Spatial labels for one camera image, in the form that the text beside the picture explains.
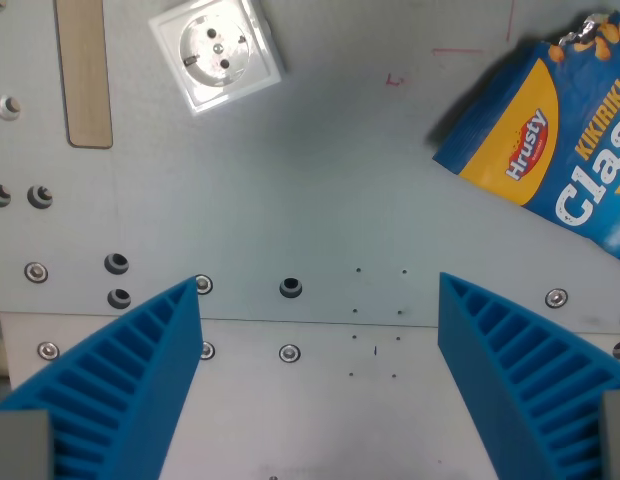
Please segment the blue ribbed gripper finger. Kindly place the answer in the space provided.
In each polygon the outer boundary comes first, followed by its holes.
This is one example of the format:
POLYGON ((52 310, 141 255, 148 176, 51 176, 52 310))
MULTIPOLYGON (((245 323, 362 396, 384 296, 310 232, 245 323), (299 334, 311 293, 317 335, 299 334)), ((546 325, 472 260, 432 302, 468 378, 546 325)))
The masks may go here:
POLYGON ((51 419, 56 479, 157 479, 202 354, 194 279, 120 316, 0 403, 51 419))
POLYGON ((439 277, 438 347, 501 479, 600 479, 620 362, 476 284, 439 277))

